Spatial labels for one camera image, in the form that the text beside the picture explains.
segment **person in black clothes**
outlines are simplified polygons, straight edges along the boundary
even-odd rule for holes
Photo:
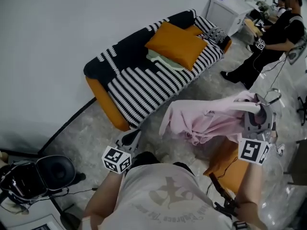
[[[249,90],[262,69],[277,61],[284,52],[295,47],[298,40],[304,35],[304,25],[301,21],[289,20],[294,16],[301,16],[302,0],[286,0],[286,7],[291,11],[284,12],[278,21],[271,26],[266,26],[266,33],[262,36],[265,48],[255,50],[255,53],[246,59],[236,70],[231,72],[221,71],[221,75],[233,83],[242,82]]]

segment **chair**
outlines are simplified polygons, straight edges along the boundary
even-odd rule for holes
[[[296,112],[304,111],[304,117],[303,117],[303,122],[302,122],[302,126],[303,126],[305,124],[305,121],[307,120],[307,96],[305,98],[305,103],[303,102],[301,97],[298,97],[297,99],[302,103],[302,106],[303,106],[303,108],[297,109],[296,111]]]

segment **white cabinet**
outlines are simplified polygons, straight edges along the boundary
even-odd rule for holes
[[[253,9],[243,0],[210,0],[206,19],[231,36],[242,28],[246,14]]]

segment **couch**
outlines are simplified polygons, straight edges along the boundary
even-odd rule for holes
[[[200,37],[208,45],[192,71],[171,70],[159,60],[146,58],[144,45],[163,21],[182,29],[195,25],[203,31]],[[231,40],[228,36],[215,40],[214,27],[195,10],[184,11],[133,33],[88,62],[84,67],[86,80],[111,123],[122,131],[140,127],[163,103],[220,60]]]

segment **black pants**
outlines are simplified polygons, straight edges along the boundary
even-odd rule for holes
[[[275,50],[264,49],[262,52],[259,49],[253,48],[252,50],[255,53],[251,57],[246,59],[236,70],[228,73],[228,77],[233,82],[240,81],[244,83],[248,90],[253,86],[262,69],[266,65],[277,61],[283,54],[282,51]]]
[[[160,161],[151,152],[148,152],[148,151],[140,153],[139,155],[135,157],[135,159],[136,160],[133,162],[130,169],[141,166],[141,165],[160,163]],[[186,164],[176,162],[174,163],[174,165],[182,167],[186,169],[187,171],[189,171],[192,175],[194,175],[193,172],[190,170],[190,168]]]

